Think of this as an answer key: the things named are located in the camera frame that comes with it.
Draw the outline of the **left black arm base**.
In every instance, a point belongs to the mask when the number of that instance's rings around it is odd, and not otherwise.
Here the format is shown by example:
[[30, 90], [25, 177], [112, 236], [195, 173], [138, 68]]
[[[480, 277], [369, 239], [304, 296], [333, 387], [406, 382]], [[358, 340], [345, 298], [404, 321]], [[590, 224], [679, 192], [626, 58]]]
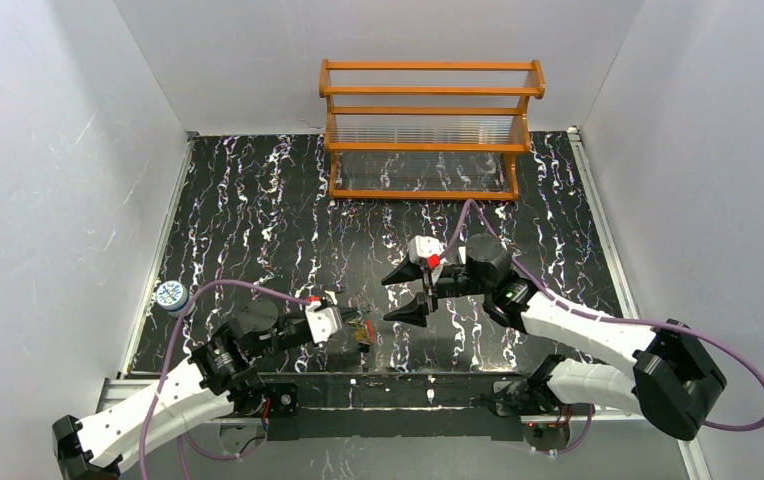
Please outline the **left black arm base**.
[[293, 382], [265, 382], [247, 390], [234, 401], [234, 413], [242, 417], [281, 419], [295, 417], [299, 388]]

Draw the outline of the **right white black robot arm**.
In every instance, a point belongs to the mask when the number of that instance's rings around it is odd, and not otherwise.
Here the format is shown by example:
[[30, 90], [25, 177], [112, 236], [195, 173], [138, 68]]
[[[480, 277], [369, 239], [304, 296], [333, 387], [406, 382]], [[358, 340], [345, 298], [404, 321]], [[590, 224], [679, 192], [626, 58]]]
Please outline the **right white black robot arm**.
[[549, 339], [593, 356], [584, 363], [548, 356], [526, 380], [501, 387], [489, 401], [522, 412], [589, 404], [643, 416], [679, 439], [697, 436], [727, 379], [686, 325], [609, 323], [603, 312], [538, 286], [490, 234], [470, 238], [452, 256], [433, 237], [415, 236], [384, 286], [418, 281], [421, 292], [385, 314], [387, 321], [424, 327], [443, 299], [482, 298], [483, 311], [502, 327]]

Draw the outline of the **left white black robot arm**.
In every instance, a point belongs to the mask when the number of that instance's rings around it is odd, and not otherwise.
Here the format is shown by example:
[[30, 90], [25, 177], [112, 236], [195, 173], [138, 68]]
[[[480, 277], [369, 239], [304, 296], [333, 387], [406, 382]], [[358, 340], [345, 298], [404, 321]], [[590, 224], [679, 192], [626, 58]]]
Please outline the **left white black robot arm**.
[[117, 479], [157, 447], [226, 416], [252, 417], [262, 428], [298, 408], [298, 388], [265, 382], [254, 363], [307, 343], [320, 344], [357, 319], [357, 307], [313, 297], [283, 313], [255, 299], [203, 345], [142, 390], [90, 416], [52, 425], [53, 450], [65, 479]]

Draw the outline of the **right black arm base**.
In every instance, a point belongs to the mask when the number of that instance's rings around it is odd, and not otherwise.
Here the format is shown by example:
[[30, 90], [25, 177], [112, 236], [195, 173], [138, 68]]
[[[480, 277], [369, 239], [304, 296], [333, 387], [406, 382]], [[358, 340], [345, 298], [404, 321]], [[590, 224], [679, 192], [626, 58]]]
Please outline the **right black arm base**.
[[527, 381], [501, 380], [492, 390], [472, 400], [501, 418], [518, 418], [524, 427], [529, 450], [551, 457], [578, 448], [590, 433], [595, 407], [562, 403], [546, 389]]

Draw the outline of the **metal keyring with red handle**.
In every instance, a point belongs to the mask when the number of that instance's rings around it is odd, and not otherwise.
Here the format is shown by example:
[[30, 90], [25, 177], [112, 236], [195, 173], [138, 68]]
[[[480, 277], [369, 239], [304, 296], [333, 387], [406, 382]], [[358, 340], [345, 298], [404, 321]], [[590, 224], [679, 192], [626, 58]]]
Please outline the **metal keyring with red handle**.
[[370, 320], [358, 307], [347, 308], [342, 313], [343, 320], [349, 325], [357, 349], [360, 353], [369, 353], [376, 344], [375, 330]]

